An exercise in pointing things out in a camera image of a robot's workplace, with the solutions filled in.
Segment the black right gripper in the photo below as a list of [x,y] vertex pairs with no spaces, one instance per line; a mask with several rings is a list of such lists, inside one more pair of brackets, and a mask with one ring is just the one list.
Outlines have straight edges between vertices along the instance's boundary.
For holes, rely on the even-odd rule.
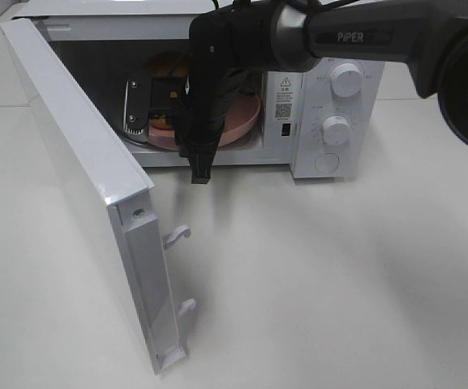
[[204,66],[150,73],[150,127],[174,132],[192,184],[208,184],[227,113],[246,77],[244,69]]

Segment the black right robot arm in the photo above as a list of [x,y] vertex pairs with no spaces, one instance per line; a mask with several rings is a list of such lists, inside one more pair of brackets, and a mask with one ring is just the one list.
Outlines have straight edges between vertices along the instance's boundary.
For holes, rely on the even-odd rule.
[[322,58],[401,62],[468,145],[468,1],[235,1],[189,27],[191,67],[165,109],[191,180],[205,184],[249,71],[306,72]]

